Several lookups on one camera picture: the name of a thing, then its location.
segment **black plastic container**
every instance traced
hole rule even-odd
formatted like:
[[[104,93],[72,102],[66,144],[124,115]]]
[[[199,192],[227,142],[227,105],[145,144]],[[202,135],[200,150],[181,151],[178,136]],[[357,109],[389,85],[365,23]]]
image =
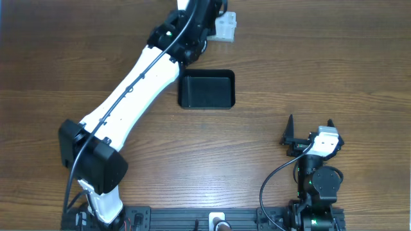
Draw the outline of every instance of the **black plastic container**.
[[[235,103],[232,70],[188,69],[179,80],[179,105],[184,109],[230,109]]]

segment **wooden tabletop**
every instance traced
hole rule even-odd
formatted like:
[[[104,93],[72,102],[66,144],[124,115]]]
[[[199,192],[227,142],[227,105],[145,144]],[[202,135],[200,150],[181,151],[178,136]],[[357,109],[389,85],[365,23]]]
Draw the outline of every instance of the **wooden tabletop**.
[[[0,43],[0,229],[58,229],[69,171],[57,130],[80,121],[128,74],[166,0],[4,0]],[[290,160],[278,144],[334,120],[345,146],[336,206],[349,230],[408,230],[411,1],[230,0],[234,43],[210,42],[189,68],[231,69],[230,110],[183,110],[171,84],[121,154],[125,205],[259,206],[265,177]],[[292,167],[266,206],[296,198]],[[80,188],[75,184],[72,196]]]

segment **black metal base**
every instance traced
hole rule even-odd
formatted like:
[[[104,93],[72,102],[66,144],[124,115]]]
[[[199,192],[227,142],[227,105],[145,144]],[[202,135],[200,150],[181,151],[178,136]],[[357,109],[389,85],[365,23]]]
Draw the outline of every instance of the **black metal base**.
[[[285,207],[265,207],[267,213],[277,224],[283,225]],[[76,215],[84,212],[85,219],[78,220]],[[123,211],[127,230],[131,231],[208,231],[208,216],[210,212],[224,212],[225,220],[234,231],[273,231],[278,228],[268,221],[260,208],[257,209],[151,209],[150,207],[127,206]],[[333,209],[334,216],[345,231],[344,211]],[[94,217],[87,212],[87,205],[72,209],[62,217],[62,230],[99,230]]]

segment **wood grain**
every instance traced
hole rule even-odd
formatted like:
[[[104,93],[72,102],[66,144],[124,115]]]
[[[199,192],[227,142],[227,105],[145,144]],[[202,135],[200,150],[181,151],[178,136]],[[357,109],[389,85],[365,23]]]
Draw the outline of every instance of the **wood grain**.
[[[168,0],[3,0],[0,27],[0,229],[58,229],[68,171],[57,130],[96,108],[132,68]],[[264,178],[289,160],[288,115],[306,137],[333,118],[346,145],[337,205],[349,230],[408,230],[411,2],[232,0],[236,41],[210,42],[190,68],[232,69],[231,110],[183,110],[170,85],[122,155],[126,205],[256,208]],[[72,193],[80,188],[74,186]],[[295,198],[292,170],[266,205]]]

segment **table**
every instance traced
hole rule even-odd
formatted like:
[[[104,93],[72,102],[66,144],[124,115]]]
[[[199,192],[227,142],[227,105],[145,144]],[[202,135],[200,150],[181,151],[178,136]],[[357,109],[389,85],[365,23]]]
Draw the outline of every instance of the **table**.
[[[79,121],[134,66],[175,8],[155,0],[3,0],[0,43],[0,228],[58,229],[68,170],[57,130]],[[121,154],[126,205],[259,206],[262,181],[290,160],[288,116],[305,138],[332,118],[346,145],[336,206],[349,230],[408,230],[411,2],[232,0],[235,42],[210,42],[193,69],[231,69],[231,110],[183,110],[170,85]],[[72,197],[80,188],[75,184]],[[267,206],[296,198],[292,167]]]

